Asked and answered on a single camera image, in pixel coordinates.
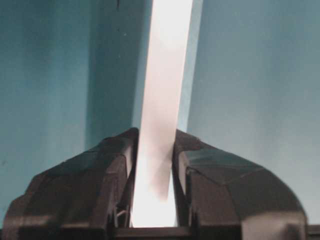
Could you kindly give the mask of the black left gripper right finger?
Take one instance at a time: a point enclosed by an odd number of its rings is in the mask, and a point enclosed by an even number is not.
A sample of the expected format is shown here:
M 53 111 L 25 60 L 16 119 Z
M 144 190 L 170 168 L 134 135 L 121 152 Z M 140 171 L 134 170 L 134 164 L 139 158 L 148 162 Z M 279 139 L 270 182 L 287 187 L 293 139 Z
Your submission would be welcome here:
M 307 217 L 274 173 L 178 130 L 172 157 L 177 221 L 198 240 L 305 240 Z

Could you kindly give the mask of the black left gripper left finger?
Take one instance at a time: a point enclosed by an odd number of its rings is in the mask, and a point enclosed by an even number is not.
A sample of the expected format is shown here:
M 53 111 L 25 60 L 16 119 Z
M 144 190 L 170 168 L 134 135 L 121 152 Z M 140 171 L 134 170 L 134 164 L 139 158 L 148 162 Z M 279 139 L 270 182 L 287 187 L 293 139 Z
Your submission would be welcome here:
M 33 177 L 3 221 L 4 240 L 106 240 L 136 160 L 133 127 Z

